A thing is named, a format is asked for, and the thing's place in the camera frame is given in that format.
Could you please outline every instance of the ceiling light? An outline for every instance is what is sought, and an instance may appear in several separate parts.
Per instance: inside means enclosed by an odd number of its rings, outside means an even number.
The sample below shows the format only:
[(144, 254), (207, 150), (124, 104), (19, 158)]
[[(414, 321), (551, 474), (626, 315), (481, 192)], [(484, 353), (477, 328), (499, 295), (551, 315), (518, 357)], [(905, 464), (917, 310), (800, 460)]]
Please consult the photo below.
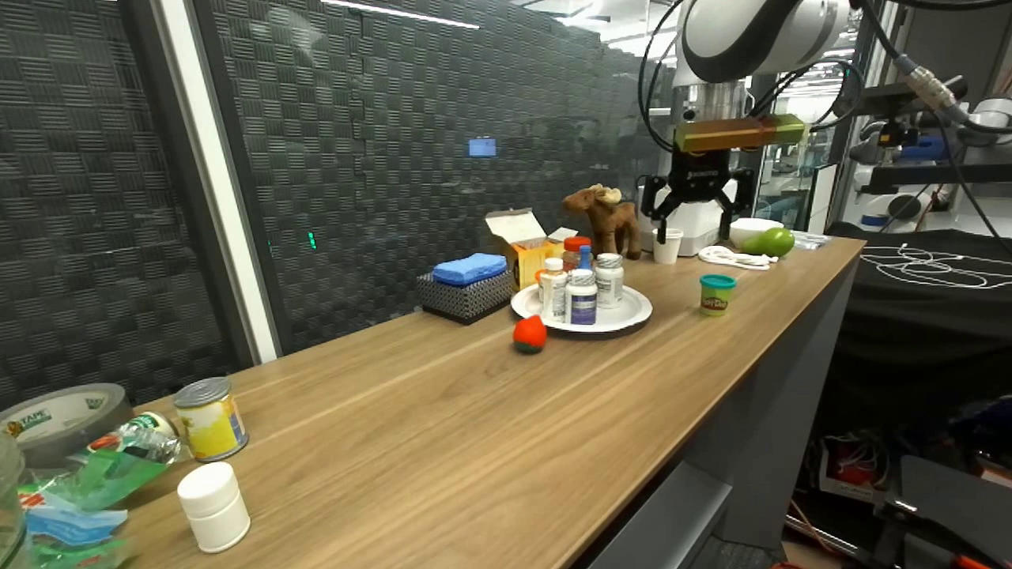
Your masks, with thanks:
[(387, 11), (387, 7), (375, 7), (375, 3), (348, 3), (348, 0), (323, 0), (329, 7), (346, 7), (346, 11), (358, 11), (358, 12), (380, 12), (380, 17), (391, 17), (391, 20), (414, 20), (414, 21), (430, 21), (430, 26), (448, 26), (448, 29), (481, 29), (475, 21), (463, 21), (463, 20), (436, 20), (428, 12), (408, 12), (408, 11)]

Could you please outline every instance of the white cup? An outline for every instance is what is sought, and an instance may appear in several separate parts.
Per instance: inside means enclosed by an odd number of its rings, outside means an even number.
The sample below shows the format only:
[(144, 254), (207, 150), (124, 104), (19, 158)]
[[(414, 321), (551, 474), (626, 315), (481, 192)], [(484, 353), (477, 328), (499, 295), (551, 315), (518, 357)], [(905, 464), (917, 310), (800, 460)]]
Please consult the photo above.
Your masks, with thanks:
[(683, 234), (680, 234), (680, 231), (667, 231), (667, 234), (664, 234), (664, 243), (659, 241), (659, 231), (655, 231), (655, 262), (659, 262), (659, 266), (674, 266), (680, 243), (683, 243)]

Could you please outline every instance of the yellow container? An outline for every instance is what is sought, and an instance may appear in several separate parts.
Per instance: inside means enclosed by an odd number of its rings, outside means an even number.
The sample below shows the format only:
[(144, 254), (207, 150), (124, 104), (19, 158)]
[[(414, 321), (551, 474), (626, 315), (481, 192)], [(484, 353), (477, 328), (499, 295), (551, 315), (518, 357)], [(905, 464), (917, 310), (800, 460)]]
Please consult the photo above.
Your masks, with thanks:
[(173, 398), (184, 442), (197, 463), (219, 463), (240, 451), (249, 439), (224, 375), (190, 383)]

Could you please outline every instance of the container lid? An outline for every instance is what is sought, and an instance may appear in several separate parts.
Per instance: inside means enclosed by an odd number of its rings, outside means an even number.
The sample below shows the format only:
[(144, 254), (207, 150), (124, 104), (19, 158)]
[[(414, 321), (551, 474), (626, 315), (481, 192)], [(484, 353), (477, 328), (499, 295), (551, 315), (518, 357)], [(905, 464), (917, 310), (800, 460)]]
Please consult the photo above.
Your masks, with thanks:
[(209, 375), (209, 380), (197, 380), (190, 386), (184, 386), (176, 392), (176, 407), (197, 407), (197, 406), (209, 406), (227, 396), (227, 380), (224, 375)]
[(589, 289), (589, 285), (594, 285), (599, 277), (594, 277), (594, 272), (592, 269), (572, 269), (568, 272), (568, 285), (576, 285), (576, 289)]
[(176, 497), (190, 519), (207, 519), (235, 503), (240, 497), (240, 484), (235, 481), (235, 467), (227, 463), (212, 463), (193, 467), (181, 481)]
[(545, 258), (545, 272), (563, 272), (563, 269), (565, 269), (563, 256), (548, 256)]
[(602, 266), (602, 269), (620, 269), (620, 266), (624, 266), (624, 256), (620, 256), (620, 254), (602, 254), (602, 256), (599, 256), (599, 266)]
[(703, 274), (699, 285), (708, 291), (733, 291), (736, 282), (733, 282), (733, 274), (713, 272), (713, 274)]

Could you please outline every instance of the red object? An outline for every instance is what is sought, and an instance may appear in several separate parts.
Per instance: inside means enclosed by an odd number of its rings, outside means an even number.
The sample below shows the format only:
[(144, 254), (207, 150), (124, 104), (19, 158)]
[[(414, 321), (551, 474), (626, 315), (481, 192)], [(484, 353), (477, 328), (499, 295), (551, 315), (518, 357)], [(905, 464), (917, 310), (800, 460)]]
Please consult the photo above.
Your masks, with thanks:
[(545, 328), (540, 315), (528, 315), (514, 327), (515, 351), (537, 353), (537, 351), (545, 351), (545, 342), (548, 342), (548, 328)]
[(979, 562), (974, 558), (955, 558), (953, 569), (991, 569), (987, 562)]

